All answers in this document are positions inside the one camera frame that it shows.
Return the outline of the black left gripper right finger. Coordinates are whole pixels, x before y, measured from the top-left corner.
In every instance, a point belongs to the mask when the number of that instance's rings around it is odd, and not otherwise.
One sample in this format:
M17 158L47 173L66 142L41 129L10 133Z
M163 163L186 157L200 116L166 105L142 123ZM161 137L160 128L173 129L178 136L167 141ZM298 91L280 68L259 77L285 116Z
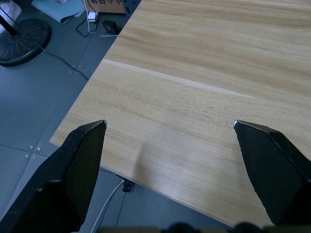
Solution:
M311 162L281 132L236 120L251 184L275 225L311 223Z

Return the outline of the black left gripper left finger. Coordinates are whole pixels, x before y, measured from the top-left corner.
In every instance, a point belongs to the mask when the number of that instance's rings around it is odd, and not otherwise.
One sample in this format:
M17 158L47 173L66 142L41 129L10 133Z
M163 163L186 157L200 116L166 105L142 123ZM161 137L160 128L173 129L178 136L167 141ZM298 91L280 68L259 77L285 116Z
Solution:
M34 172L0 222L2 233L73 233L84 224L107 125L82 125Z

